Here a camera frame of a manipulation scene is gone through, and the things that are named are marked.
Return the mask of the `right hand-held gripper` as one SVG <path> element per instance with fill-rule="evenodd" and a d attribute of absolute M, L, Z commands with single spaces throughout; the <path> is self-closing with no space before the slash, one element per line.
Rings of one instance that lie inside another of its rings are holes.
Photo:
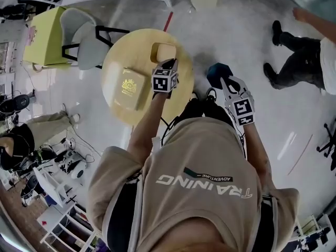
<path fill-rule="evenodd" d="M 222 90 L 226 99 L 225 107 L 238 126 L 255 122 L 254 99 L 243 80 L 230 76 L 231 86 L 238 93 L 231 95 L 225 79 L 221 78 Z"/>

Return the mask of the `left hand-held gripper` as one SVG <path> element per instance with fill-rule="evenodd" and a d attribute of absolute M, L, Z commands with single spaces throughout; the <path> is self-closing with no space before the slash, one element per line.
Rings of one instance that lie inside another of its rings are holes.
<path fill-rule="evenodd" d="M 167 59 L 157 64 L 152 70 L 151 87 L 154 97 L 157 93 L 167 94 L 169 99 L 172 90 L 177 87 L 178 80 L 178 60 L 176 58 Z"/>

